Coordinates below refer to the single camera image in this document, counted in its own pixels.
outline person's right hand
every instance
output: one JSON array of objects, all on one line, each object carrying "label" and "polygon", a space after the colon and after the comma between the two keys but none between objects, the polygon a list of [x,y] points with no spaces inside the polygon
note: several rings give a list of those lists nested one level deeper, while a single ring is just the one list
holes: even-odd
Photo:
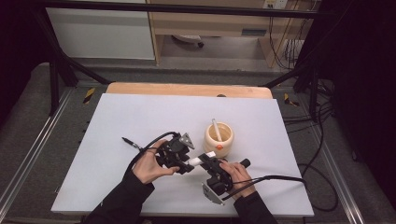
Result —
[{"label": "person's right hand", "polygon": [[[233,163],[228,163],[227,161],[221,161],[220,165],[221,169],[223,169],[225,172],[227,172],[230,176],[231,179],[233,180],[233,182],[240,182],[240,181],[246,181],[246,180],[250,180],[251,177],[248,174],[247,169],[245,168],[245,166],[243,166],[241,163],[239,162],[233,162]],[[233,193],[236,189],[241,189],[242,187],[246,186],[248,183],[250,183],[251,181],[247,181],[244,183],[238,183],[238,184],[233,184],[233,189],[228,192],[229,194]],[[250,186],[247,189],[242,190],[241,192],[235,194],[233,196],[233,198],[235,200],[237,200],[239,197],[247,197],[248,195],[250,195],[251,193],[255,192],[256,189],[254,188],[254,186]]]}]

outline black sleeve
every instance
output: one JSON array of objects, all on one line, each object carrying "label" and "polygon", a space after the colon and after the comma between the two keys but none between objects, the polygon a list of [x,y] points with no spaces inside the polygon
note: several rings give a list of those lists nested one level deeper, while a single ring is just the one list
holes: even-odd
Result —
[{"label": "black sleeve", "polygon": [[235,201],[233,206],[243,224],[277,223],[257,191],[248,195],[246,198],[240,197]]},{"label": "black sleeve", "polygon": [[154,191],[152,184],[142,184],[130,172],[87,216],[83,223],[136,223],[142,210],[142,204],[152,191]]}]

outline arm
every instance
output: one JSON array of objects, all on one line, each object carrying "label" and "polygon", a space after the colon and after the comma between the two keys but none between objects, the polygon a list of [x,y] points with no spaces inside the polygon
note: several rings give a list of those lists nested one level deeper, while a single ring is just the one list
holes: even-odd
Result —
[{"label": "arm", "polygon": [[[241,181],[247,181],[251,179],[246,168],[238,162],[228,163],[227,161],[223,161],[220,164],[220,167],[230,174],[234,182],[233,189],[241,189],[249,183],[241,183]],[[277,223],[254,186],[242,190],[241,192],[235,194],[233,198],[235,199],[233,206],[241,218],[242,223]]]},{"label": "arm", "polygon": [[154,191],[151,182],[163,175],[172,175],[179,168],[162,168],[155,159],[157,149],[165,140],[156,142],[137,161],[131,172],[96,206],[84,224],[136,223],[142,204]]}]

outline wall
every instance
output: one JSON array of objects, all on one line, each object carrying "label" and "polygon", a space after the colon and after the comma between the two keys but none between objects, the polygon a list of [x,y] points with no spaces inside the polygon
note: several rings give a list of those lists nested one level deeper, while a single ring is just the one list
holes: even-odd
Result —
[{"label": "wall", "polygon": [[[144,0],[96,0],[145,3]],[[64,52],[77,58],[154,60],[147,12],[48,8]]]}]

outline pen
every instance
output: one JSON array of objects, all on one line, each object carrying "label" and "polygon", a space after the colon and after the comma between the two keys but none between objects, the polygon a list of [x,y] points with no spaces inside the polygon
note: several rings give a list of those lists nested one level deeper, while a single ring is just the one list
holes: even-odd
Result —
[{"label": "pen", "polygon": [[128,138],[122,137],[122,140],[124,140],[124,142],[128,143],[128,144],[131,145],[132,147],[139,149],[139,151],[143,150],[142,147],[140,147],[140,146],[139,146],[138,144],[136,144],[135,142],[129,140]]}]

